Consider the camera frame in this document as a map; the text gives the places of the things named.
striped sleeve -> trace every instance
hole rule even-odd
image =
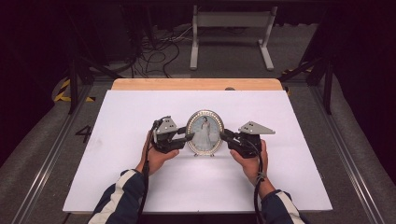
[[[280,189],[262,199],[262,215],[268,224],[308,223],[291,201],[290,195]]]
[[[117,183],[104,192],[89,224],[136,223],[144,188],[142,174],[135,170],[122,172]]]

picture frame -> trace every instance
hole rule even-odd
[[[211,110],[195,112],[186,125],[186,134],[194,133],[187,144],[195,156],[214,156],[221,146],[219,134],[224,132],[224,124],[220,116]]]

person's right hand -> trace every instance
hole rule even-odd
[[[241,164],[242,169],[247,176],[247,179],[250,181],[252,185],[256,185],[257,174],[259,172],[259,158],[248,158],[244,159],[239,153],[233,149],[230,150],[233,159],[236,160],[239,164]],[[265,141],[262,140],[262,171],[267,174],[268,169],[268,154],[267,154],[267,145]]]

white table surface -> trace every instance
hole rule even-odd
[[[250,120],[275,130],[261,135],[274,186],[290,193],[302,211],[332,210],[284,91],[108,91],[64,211],[90,213],[120,173],[135,168],[155,119],[171,116],[180,128],[201,109],[215,111],[233,132]],[[194,157],[186,144],[150,177],[144,212],[253,212],[253,187],[229,151],[224,142],[215,157]]]

person's left hand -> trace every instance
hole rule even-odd
[[[147,149],[147,145],[148,145],[148,167],[149,167],[148,175],[152,175],[163,166],[165,161],[173,159],[175,156],[177,156],[179,151],[178,151],[178,149],[175,149],[175,150],[172,150],[172,151],[164,154],[164,153],[161,153],[161,152],[155,150],[154,146],[149,141],[149,135],[150,135],[150,132],[148,132],[148,136],[146,138],[146,143],[143,146],[142,157],[140,159],[140,162],[139,162],[139,164],[137,164],[135,169],[138,172],[143,174],[143,166],[145,164],[146,149]]]

